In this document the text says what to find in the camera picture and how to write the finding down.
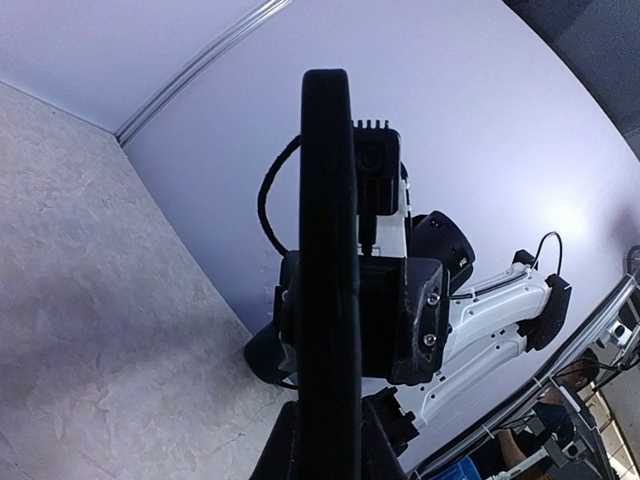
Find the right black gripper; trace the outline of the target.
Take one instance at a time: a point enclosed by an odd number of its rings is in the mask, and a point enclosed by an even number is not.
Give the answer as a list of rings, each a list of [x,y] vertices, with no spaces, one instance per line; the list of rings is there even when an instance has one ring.
[[[295,335],[298,374],[329,373],[392,385],[428,383],[442,364],[448,273],[431,258],[359,256],[343,285],[313,286],[292,252],[281,267],[274,320]]]

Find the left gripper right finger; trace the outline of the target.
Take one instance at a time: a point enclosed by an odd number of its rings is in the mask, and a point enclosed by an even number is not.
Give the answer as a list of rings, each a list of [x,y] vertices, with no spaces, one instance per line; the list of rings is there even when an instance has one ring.
[[[362,400],[362,479],[406,479],[393,446],[396,420],[396,414],[372,398]]]

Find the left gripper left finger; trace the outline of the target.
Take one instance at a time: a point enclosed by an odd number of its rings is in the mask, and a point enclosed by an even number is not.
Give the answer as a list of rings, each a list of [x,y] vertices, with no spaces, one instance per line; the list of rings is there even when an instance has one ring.
[[[251,473],[250,480],[299,480],[300,410],[298,401],[287,401]]]

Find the black phone case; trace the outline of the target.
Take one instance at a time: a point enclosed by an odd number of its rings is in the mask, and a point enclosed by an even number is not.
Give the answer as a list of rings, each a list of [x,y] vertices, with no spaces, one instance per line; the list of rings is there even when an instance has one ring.
[[[357,479],[361,358],[356,175],[347,73],[305,73],[301,94],[299,474]]]

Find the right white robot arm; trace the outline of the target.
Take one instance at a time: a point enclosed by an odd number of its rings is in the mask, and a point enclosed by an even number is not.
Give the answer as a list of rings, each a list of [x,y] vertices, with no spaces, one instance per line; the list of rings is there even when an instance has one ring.
[[[491,370],[546,347],[571,289],[524,250],[470,285],[475,254],[463,232],[439,211],[410,212],[398,133],[357,128],[353,141],[352,156],[322,174],[319,205],[304,209],[301,248],[281,250],[272,321],[244,355],[266,383],[303,366],[318,386],[336,381],[341,399],[362,378],[383,380],[363,406],[402,451]]]

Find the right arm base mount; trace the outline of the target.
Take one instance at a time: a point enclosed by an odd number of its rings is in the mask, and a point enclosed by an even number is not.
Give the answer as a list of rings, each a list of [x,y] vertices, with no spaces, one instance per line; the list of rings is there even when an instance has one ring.
[[[419,436],[419,431],[414,425],[415,415],[401,407],[397,393],[395,386],[384,387],[366,399],[372,404],[392,450],[400,456],[408,449],[409,443]]]

